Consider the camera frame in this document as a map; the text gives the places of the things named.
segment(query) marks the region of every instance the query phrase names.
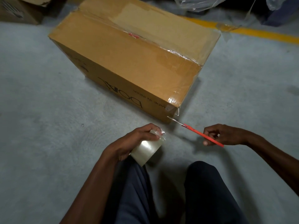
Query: scissors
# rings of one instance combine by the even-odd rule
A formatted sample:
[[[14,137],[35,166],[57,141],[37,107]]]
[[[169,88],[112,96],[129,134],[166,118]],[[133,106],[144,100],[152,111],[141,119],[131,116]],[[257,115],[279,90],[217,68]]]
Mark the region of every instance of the scissors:
[[[181,124],[181,126],[187,128],[188,130],[191,130],[191,131],[193,131],[194,133],[197,133],[197,134],[199,134],[200,136],[204,137],[205,139],[207,139],[207,140],[209,140],[209,141],[215,143],[216,145],[219,145],[219,146],[221,146],[221,147],[224,147],[223,144],[219,143],[218,141],[215,141],[213,138],[211,138],[211,137],[209,137],[209,136],[203,134],[202,132],[199,132],[199,131],[193,129],[191,126],[188,126],[187,124],[182,124],[182,123],[178,122],[177,120],[175,120],[175,119],[173,119],[173,118],[170,118],[170,119],[173,120],[173,121],[175,121],[175,122],[177,122],[178,124]]]

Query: person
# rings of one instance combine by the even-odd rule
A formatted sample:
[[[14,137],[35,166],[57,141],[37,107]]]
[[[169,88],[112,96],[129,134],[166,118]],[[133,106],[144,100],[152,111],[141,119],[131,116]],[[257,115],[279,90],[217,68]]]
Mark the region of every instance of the person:
[[[128,157],[141,141],[159,139],[150,133],[152,129],[160,131],[147,124],[104,149],[61,224],[159,222],[146,169]],[[222,124],[204,128],[204,134],[224,145],[250,147],[299,195],[299,161],[263,137]],[[203,144],[213,145],[210,141]],[[186,224],[248,223],[215,167],[202,161],[192,163],[184,185]]]

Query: person's right arm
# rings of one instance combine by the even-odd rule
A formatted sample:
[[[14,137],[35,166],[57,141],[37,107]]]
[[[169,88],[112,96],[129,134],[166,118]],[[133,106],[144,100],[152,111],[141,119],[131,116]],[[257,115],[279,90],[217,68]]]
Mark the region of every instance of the person's right arm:
[[[205,127],[204,134],[224,145],[247,145],[262,157],[299,196],[299,160],[250,131],[216,124]],[[204,140],[204,145],[214,143]]]

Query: forearm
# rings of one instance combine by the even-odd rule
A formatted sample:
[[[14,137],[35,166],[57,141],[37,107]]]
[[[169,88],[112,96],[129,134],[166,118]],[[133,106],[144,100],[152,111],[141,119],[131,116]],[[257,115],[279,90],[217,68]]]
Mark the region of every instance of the forearm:
[[[247,145],[260,155],[299,196],[299,161],[263,137],[252,134]]]
[[[61,224],[100,223],[116,163],[114,155],[104,150]]]

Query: dark blue pants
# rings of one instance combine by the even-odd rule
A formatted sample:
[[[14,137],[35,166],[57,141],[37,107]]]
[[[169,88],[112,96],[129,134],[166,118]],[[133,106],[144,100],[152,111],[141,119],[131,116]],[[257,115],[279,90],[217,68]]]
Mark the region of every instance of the dark blue pants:
[[[192,163],[185,180],[186,224],[248,223],[214,166]],[[104,224],[159,223],[150,179],[132,157],[121,162],[105,208]]]

